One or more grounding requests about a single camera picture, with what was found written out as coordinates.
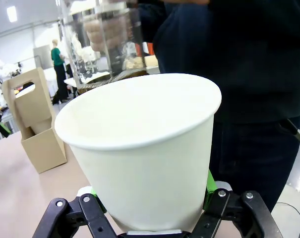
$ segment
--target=cable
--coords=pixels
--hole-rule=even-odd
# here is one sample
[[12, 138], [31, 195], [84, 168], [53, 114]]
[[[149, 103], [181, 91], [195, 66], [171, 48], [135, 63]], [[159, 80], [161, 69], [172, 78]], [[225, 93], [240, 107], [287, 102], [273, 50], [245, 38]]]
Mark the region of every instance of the cable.
[[289, 203], [286, 203], [286, 202], [277, 202], [277, 204], [285, 204], [285, 205], [288, 205], [288, 206], [290, 206], [290, 207], [293, 207], [293, 208], [298, 212], [298, 214], [300, 215], [300, 212], [298, 211], [298, 209], [296, 209], [294, 206], [292, 206], [292, 205], [289, 204]]

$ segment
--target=cup rim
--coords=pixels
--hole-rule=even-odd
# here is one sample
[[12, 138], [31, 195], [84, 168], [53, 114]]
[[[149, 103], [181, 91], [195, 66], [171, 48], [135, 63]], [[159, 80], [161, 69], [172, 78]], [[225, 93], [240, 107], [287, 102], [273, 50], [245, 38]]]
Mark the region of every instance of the cup rim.
[[78, 101], [83, 100], [84, 97], [89, 97], [90, 94], [96, 93], [98, 90], [101, 88], [105, 87], [113, 87], [114, 84], [120, 84], [120, 83], [127, 83], [129, 81], [134, 81], [134, 80], [139, 80], [140, 78], [145, 78], [145, 77], [158, 77], [157, 75], [160, 75], [162, 77], [162, 74], [152, 74], [152, 75], [145, 75], [145, 76], [140, 76], [140, 77], [134, 77], [134, 78], [128, 78], [125, 80], [109, 83], [106, 85], [103, 85], [101, 87], [94, 88], [88, 92], [85, 92], [84, 94], [80, 95], [79, 97], [71, 100], [68, 104], [66, 104], [61, 111], [58, 113], [55, 119], [55, 131], [57, 135], [67, 144], [77, 147], [77, 148], [82, 148], [82, 149], [92, 149], [92, 150], [99, 150], [99, 151], [116, 151], [116, 150], [124, 150], [124, 149], [134, 149], [134, 148], [140, 148], [140, 147], [145, 147], [149, 146], [152, 144], [160, 143], [166, 140], [169, 140], [171, 138], [175, 138], [181, 134], [184, 134], [186, 132], [189, 132], [199, 126], [200, 124], [203, 124], [205, 121], [207, 121], [211, 116], [215, 114], [215, 112], [218, 110], [221, 100], [222, 100], [222, 95], [220, 92], [219, 87], [209, 79], [206, 79], [201, 76], [197, 75], [191, 75], [191, 74], [183, 74], [183, 73], [171, 73], [169, 75], [177, 75], [177, 76], [184, 76], [187, 77], [186, 80], [190, 80], [190, 78], [197, 77], [201, 78], [202, 80], [207, 80], [210, 88], [210, 91], [213, 91], [213, 107], [210, 107], [208, 113], [205, 113], [203, 117], [198, 118], [197, 120], [185, 124], [184, 126], [180, 128], [175, 128], [173, 131], [170, 131], [169, 133], [166, 134], [160, 134], [155, 137], [149, 138], [147, 140], [140, 140], [140, 141], [134, 141], [133, 143], [128, 142], [128, 143], [105, 143], [105, 144], [96, 144], [95, 142], [89, 142], [89, 141], [83, 141], [79, 140], [78, 138], [74, 138], [75, 136], [71, 136], [71, 133], [68, 131], [70, 130], [64, 130], [62, 129], [62, 126], [59, 126], [59, 124], [62, 124], [62, 118], [64, 118], [64, 114], [67, 114], [67, 112], [70, 110], [70, 108], [76, 104]]

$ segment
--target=woman in green shirt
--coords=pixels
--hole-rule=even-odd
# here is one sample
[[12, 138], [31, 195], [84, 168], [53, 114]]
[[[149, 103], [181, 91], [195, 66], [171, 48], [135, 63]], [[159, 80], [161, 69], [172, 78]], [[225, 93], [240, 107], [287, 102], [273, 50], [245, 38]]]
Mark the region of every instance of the woman in green shirt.
[[51, 51], [52, 60], [54, 61], [54, 69], [56, 72], [57, 85], [59, 87], [59, 100], [64, 103], [67, 102], [68, 90], [67, 85], [64, 83], [66, 79], [64, 68], [64, 57], [57, 48], [58, 41], [52, 40], [53, 49]]

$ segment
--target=white paper cup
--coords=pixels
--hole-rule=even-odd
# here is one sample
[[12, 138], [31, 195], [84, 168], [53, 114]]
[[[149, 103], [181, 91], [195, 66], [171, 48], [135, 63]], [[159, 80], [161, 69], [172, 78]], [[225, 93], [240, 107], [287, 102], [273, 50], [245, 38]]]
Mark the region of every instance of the white paper cup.
[[84, 93], [55, 128], [120, 228], [186, 231], [202, 211], [220, 102], [208, 79], [147, 75]]

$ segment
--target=box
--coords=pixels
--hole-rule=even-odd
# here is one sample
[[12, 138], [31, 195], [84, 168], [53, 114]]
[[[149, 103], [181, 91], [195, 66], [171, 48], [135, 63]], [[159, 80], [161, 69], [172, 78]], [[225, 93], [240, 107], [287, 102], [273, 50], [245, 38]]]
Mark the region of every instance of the box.
[[[14, 89], [29, 82], [34, 85], [17, 97]], [[66, 163], [64, 143], [55, 132], [56, 115], [42, 68], [5, 81], [2, 92], [21, 131], [22, 146], [36, 171], [40, 174]]]

